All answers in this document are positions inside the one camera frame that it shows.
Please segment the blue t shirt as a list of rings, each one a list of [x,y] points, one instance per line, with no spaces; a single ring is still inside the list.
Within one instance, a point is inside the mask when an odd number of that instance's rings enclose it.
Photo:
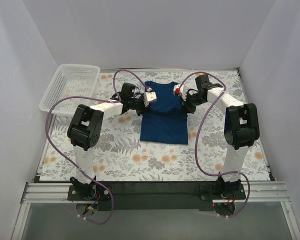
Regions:
[[[174,95],[176,82],[146,81],[157,100],[142,113],[140,140],[143,142],[173,145],[188,144],[188,114],[182,111],[180,97]]]

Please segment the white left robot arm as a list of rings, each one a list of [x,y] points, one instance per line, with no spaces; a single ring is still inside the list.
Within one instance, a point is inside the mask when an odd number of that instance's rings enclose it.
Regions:
[[[96,179],[93,155],[101,136],[103,122],[129,110],[135,110],[141,115],[156,100],[156,93],[151,87],[146,87],[142,93],[137,91],[134,84],[124,83],[121,91],[114,94],[108,102],[91,106],[80,104],[77,107],[67,136],[73,146],[75,163],[78,166],[76,175],[70,178],[70,182],[82,198],[91,200],[97,193],[93,183]]]

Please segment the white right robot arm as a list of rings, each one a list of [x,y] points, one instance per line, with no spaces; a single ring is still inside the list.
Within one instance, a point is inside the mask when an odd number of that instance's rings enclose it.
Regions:
[[[227,93],[227,87],[220,79],[216,83],[210,82],[211,77],[210,73],[200,72],[195,78],[196,89],[186,90],[182,82],[173,88],[173,93],[180,97],[181,107],[187,113],[193,114],[197,106],[210,103],[224,114],[227,152],[222,170],[214,175],[217,180],[207,191],[213,197],[227,199],[244,193],[242,167],[248,150],[260,137],[258,111],[255,104],[243,103]]]

